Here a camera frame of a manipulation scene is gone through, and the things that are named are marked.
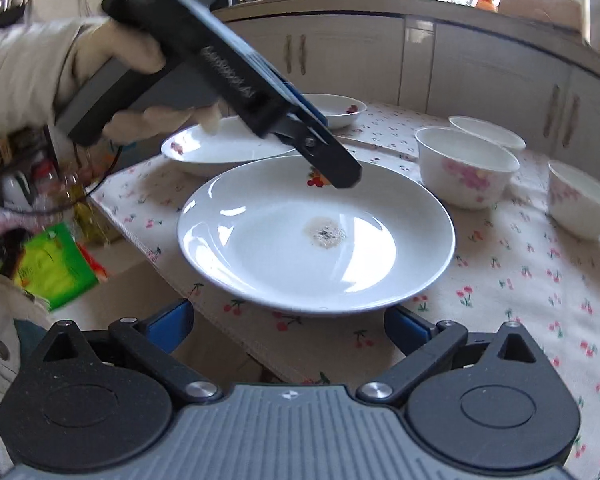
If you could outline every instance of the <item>white plate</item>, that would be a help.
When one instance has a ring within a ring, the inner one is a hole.
[[[331,94],[304,94],[304,98],[326,117],[331,130],[353,124],[360,114],[366,112],[366,105],[362,101],[351,97]],[[352,107],[355,107],[356,111],[348,112]]]
[[[513,152],[521,152],[526,148],[525,139],[497,124],[462,116],[449,117],[449,123],[458,130],[488,140]]]
[[[354,314],[410,298],[448,266],[453,224],[413,180],[362,165],[360,183],[345,190],[300,156],[223,173],[182,210],[180,249],[236,297],[297,314]]]
[[[291,151],[273,134],[264,139],[257,137],[239,117],[222,119],[215,134],[193,126],[162,144],[162,154],[179,162],[182,170],[207,178],[246,162]]]

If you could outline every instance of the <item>green package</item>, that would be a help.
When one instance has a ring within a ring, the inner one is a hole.
[[[45,298],[53,310],[74,300],[98,279],[64,224],[47,228],[24,244],[13,281]]]

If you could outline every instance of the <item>tablecloth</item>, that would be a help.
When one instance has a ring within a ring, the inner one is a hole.
[[[372,105],[337,134],[359,160],[419,181],[414,133],[442,124]],[[600,480],[600,242],[580,242],[547,216],[546,158],[523,152],[520,162],[492,208],[447,207],[457,235],[454,259],[406,306],[432,322],[453,319],[474,332],[522,322],[581,410],[567,468],[578,478]],[[171,286],[283,380],[356,387],[403,358],[384,335],[382,311],[335,319],[290,316],[207,283],[181,255],[175,235],[178,213],[202,183],[158,156],[110,177],[94,200]]]

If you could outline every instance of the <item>gray ribbed surface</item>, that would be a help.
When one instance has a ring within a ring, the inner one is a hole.
[[[343,386],[236,386],[224,401],[183,410],[150,452],[73,480],[455,480],[426,456],[387,408],[353,401]],[[564,480],[558,470],[528,476]],[[21,466],[9,480],[66,478]]]

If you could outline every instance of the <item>hand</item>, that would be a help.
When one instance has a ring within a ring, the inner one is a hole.
[[[165,63],[160,45],[154,38],[107,20],[76,40],[73,73],[78,84],[83,85],[111,57],[145,74],[158,72]],[[144,112],[124,110],[112,117],[102,133],[117,144],[129,144],[170,134],[195,123],[205,131],[214,132],[219,127],[220,117],[217,105],[189,110],[166,107],[151,107]]]

